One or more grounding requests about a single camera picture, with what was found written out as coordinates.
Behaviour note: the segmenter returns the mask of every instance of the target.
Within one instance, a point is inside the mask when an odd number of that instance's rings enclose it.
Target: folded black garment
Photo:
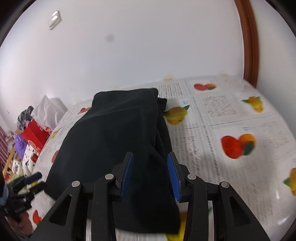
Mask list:
[[[75,180],[94,182],[134,154],[127,197],[113,203],[115,227],[137,233],[178,233],[179,209],[167,169],[172,151],[157,89],[100,92],[71,128],[46,180],[55,200]]]

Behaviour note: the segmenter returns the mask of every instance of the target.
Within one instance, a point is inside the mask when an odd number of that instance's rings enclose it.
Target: metal screw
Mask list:
[[[221,182],[221,186],[224,188],[229,188],[229,183],[228,182]]]
[[[113,174],[107,174],[106,176],[105,176],[105,178],[107,179],[107,180],[111,180],[111,179],[113,179],[113,177],[114,177],[114,175]]]
[[[79,181],[74,181],[72,182],[72,187],[78,187],[80,185],[80,182]]]
[[[196,176],[194,175],[194,174],[188,174],[188,179],[190,179],[190,180],[194,180],[194,179],[196,179]]]

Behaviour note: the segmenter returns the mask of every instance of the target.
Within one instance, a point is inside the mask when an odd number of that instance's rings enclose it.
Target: person's hand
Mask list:
[[[33,226],[29,219],[28,212],[20,214],[20,222],[18,223],[11,217],[7,217],[7,222],[12,227],[12,229],[21,229],[22,233],[25,235],[31,235],[33,233]]]

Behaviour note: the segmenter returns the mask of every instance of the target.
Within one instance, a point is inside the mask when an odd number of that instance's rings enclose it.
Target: striped curtain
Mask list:
[[[7,142],[5,140],[5,131],[0,126],[0,166],[5,166],[8,157]]]

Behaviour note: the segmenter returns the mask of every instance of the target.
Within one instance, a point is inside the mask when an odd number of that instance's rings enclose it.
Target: wall switch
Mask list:
[[[55,26],[57,26],[61,20],[62,19],[61,19],[61,15],[60,15],[59,11],[55,11],[53,13],[53,15],[51,16],[50,21],[48,22],[49,29],[53,30],[55,28]]]

